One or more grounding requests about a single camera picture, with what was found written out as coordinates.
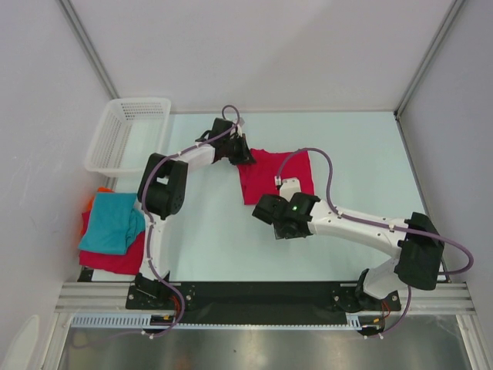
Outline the white perforated plastic basket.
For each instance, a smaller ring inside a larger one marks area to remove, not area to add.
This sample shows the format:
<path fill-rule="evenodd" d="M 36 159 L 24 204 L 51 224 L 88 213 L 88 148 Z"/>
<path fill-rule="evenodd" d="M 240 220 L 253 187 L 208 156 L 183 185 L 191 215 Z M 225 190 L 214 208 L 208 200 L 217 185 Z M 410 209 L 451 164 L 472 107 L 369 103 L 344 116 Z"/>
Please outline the white perforated plastic basket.
<path fill-rule="evenodd" d="M 164 146 L 171 102 L 162 97 L 113 99 L 106 104 L 84 167 L 106 177 L 144 171 L 149 156 Z"/>

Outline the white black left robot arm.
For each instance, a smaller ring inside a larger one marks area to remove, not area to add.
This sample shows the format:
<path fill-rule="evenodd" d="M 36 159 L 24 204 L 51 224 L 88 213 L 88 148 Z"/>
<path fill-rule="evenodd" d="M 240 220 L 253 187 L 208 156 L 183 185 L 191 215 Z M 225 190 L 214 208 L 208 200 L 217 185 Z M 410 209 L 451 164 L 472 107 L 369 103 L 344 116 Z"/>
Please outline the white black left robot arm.
<path fill-rule="evenodd" d="M 166 254 L 171 218 L 182 208 L 189 173 L 226 158 L 230 164 L 254 164 L 255 159 L 242 131 L 244 120 L 216 118 L 213 127 L 192 146 L 169 156 L 150 155 L 141 179 L 137 199 L 146 222 L 145 247 L 134 280 L 134 298 L 142 297 L 154 308 L 165 306 L 176 293 L 169 286 L 170 266 Z"/>

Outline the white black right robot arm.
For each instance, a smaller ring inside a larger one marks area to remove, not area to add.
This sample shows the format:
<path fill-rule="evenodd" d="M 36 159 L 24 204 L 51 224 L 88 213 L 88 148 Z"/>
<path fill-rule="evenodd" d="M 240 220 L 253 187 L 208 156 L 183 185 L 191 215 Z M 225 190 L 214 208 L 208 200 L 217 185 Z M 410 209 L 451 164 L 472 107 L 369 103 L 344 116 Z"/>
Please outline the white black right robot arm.
<path fill-rule="evenodd" d="M 363 270 L 358 278 L 352 297 L 357 310 L 374 310 L 400 289 L 433 291 L 438 283 L 444 244 L 423 214 L 393 220 L 372 217 L 364 222 L 363 214 L 330 207 L 315 195 L 297 192 L 289 200 L 264 194 L 253 216 L 273 226 L 278 239 L 339 237 L 386 254 L 387 261 Z"/>

